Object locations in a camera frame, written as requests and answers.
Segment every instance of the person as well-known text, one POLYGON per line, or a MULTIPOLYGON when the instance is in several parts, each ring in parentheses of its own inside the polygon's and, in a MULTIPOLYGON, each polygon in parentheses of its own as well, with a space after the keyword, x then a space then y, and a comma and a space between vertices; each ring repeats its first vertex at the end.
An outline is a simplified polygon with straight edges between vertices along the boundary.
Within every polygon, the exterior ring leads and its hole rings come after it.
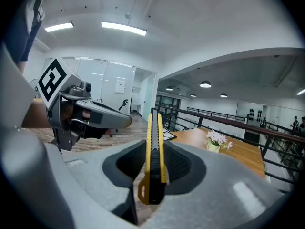
POLYGON ((291 127, 292 127, 292 130, 293 131, 298 131, 298 128, 299 128, 299 122, 298 122, 298 120, 297 120, 297 116, 295 117, 295 121, 293 122, 293 124, 292 125, 290 125, 291 127))
MULTIPOLYGON (((6 30, 3 38, 5 46, 21 73, 24 71, 29 52, 44 17, 43 0, 25 0, 6 30)), ((67 121, 72 114, 73 106, 63 104, 62 120, 67 121)), ((90 111, 83 110, 82 115, 83 118, 89 119, 90 111)), ((21 127, 51 128, 42 99, 33 100, 21 127)))
POLYGON ((305 133, 305 116, 302 117, 302 123, 300 124, 299 132, 305 133))

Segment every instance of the potted plant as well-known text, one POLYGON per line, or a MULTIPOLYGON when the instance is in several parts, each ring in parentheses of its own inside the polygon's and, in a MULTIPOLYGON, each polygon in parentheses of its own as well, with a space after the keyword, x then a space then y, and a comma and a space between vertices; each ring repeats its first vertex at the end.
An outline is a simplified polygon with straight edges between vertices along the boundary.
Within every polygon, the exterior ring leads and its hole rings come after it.
POLYGON ((221 135, 220 133, 215 132, 214 130, 208 132, 208 135, 206 137, 207 140, 205 140, 205 143, 207 150, 218 153, 221 147, 229 149, 233 146, 232 142, 229 142, 227 144, 227 139, 224 135, 221 135))

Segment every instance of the wooden handrail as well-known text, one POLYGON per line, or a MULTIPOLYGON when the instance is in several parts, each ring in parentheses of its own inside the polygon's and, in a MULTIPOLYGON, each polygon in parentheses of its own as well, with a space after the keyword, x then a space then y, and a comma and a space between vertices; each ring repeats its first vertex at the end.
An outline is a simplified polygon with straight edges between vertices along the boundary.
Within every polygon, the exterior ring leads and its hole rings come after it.
POLYGON ((277 132, 277 131, 273 131, 273 130, 269 130, 269 129, 265 129, 265 128, 261 128, 261 127, 257 127, 257 126, 253 126, 253 125, 248 125, 248 124, 244 124, 244 123, 233 121, 233 120, 227 120, 227 119, 223 119, 223 118, 219 118, 219 117, 198 114, 198 113, 194 113, 192 111, 176 109, 176 108, 171 108, 171 107, 166 107, 166 106, 160 106, 160 107, 163 107, 165 109, 175 110, 177 112, 192 115, 192 116, 196 116, 196 117, 199 117, 199 118, 223 123, 225 125, 235 126, 235 127, 241 128, 241 129, 248 130, 248 131, 253 131, 253 132, 258 132, 258 133, 265 134, 265 135, 271 135, 271 136, 279 137, 279 138, 282 138, 282 139, 285 139, 285 140, 291 141, 291 142, 305 143, 305 138, 295 136, 295 135, 290 135, 290 134, 277 132))
POLYGON ((293 131, 292 129, 289 129, 289 128, 286 128, 286 127, 283 127, 283 126, 280 126, 280 125, 276 125, 276 124, 273 124, 273 123, 270 123, 270 122, 265 122, 266 124, 270 124, 270 125, 273 125, 279 129, 282 129, 282 130, 285 130, 293 135, 298 135, 298 136, 302 136, 302 137, 305 137, 305 135, 303 133, 300 133, 300 132, 296 132, 296 131, 293 131))
POLYGON ((246 117, 241 117, 241 116, 237 116, 237 115, 233 115, 233 114, 224 114, 224 113, 220 113, 220 112, 214 112, 214 111, 209 111, 209 110, 204 110, 204 109, 196 109, 196 108, 191 108, 191 107, 187 107, 188 109, 195 109, 195 110, 200 110, 200 111, 206 111, 206 112, 210 112, 210 113, 214 113, 214 114, 221 114, 221 115, 227 115, 227 116, 233 116, 233 117, 238 117, 238 118, 242 118, 245 120, 246 117))

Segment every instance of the flower vase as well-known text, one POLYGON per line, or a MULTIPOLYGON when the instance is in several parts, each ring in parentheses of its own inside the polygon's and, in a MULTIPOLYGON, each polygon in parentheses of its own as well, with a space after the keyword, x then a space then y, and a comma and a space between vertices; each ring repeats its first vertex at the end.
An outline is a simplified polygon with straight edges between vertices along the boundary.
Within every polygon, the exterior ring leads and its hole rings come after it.
POLYGON ((215 153, 219 153, 220 146, 214 145, 211 142, 209 142, 208 145, 206 146, 206 149, 215 153))

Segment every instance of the doorway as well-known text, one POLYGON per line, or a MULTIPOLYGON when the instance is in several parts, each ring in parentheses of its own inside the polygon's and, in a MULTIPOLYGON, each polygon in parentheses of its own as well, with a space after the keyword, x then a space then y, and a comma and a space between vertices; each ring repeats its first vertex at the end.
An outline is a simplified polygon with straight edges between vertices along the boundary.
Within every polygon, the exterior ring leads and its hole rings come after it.
POLYGON ((132 86, 132 101, 130 112, 141 115, 148 121, 148 115, 152 107, 155 73, 135 69, 132 86))

